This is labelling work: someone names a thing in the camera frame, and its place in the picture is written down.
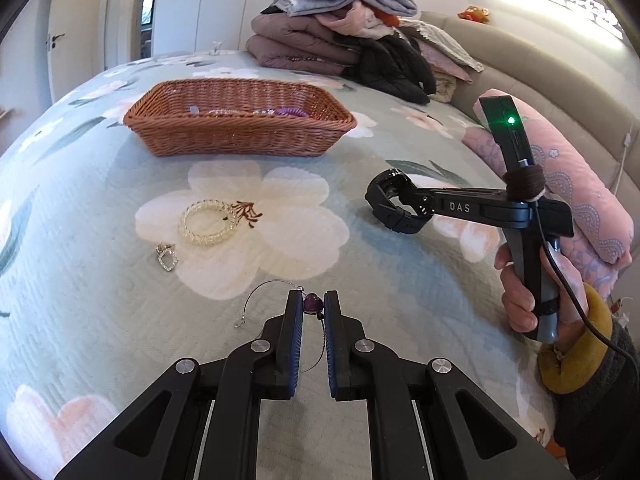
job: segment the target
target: sleeve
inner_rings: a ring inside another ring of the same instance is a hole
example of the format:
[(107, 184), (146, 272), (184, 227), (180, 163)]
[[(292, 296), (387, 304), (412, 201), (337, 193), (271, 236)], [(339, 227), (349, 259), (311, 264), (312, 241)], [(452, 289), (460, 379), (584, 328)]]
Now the sleeve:
[[(628, 332), (613, 323), (605, 301), (585, 285), (589, 320), (612, 343), (635, 355)], [(572, 473), (592, 475), (613, 460), (636, 419), (634, 369), (588, 330), (559, 361), (544, 346), (538, 366), (546, 387), (556, 394), (555, 440), (565, 448)]]

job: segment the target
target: clear beaded bracelet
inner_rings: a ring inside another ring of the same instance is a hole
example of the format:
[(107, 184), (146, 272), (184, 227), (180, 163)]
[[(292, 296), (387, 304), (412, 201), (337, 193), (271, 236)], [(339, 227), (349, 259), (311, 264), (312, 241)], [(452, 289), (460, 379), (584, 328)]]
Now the clear beaded bracelet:
[[(225, 217), (223, 220), (225, 221), (225, 226), (213, 234), (201, 235), (195, 233), (189, 228), (188, 221), (191, 216), (200, 211), (218, 211), (224, 213)], [(191, 204), (187, 210), (182, 213), (178, 231), (193, 245), (212, 246), (226, 240), (235, 233), (238, 221), (238, 213), (233, 209), (231, 204), (222, 202), (221, 200), (200, 200), (199, 202)]]

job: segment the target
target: black puffer jacket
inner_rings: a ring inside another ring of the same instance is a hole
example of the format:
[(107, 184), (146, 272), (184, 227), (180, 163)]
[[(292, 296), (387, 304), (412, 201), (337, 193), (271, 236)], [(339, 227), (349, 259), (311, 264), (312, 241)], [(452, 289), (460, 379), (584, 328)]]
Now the black puffer jacket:
[(397, 35), (380, 40), (334, 35), (336, 43), (361, 49), (360, 62), (347, 67), (343, 77), (411, 103), (427, 104), (436, 92), (436, 81), (417, 44)]

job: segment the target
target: device handle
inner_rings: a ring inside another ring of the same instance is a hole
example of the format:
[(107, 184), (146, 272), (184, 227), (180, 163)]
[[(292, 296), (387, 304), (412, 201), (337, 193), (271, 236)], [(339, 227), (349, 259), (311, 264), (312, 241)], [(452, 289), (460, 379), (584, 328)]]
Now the device handle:
[[(552, 344), (558, 336), (558, 311), (560, 289), (546, 272), (540, 261), (540, 241), (527, 230), (503, 229), (513, 259), (513, 270), (536, 300), (533, 314), (538, 318), (535, 330), (525, 334), (529, 339)], [(559, 251), (558, 237), (549, 237), (545, 242)]]

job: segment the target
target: stuffed toy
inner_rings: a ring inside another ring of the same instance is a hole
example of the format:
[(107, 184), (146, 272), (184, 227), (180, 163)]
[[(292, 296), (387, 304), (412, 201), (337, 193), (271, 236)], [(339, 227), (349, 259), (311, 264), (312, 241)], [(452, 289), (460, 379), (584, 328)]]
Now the stuffed toy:
[(489, 9), (468, 6), (463, 12), (458, 14), (458, 17), (463, 20), (471, 20), (472, 22), (487, 23), (489, 21), (489, 14), (491, 14)]

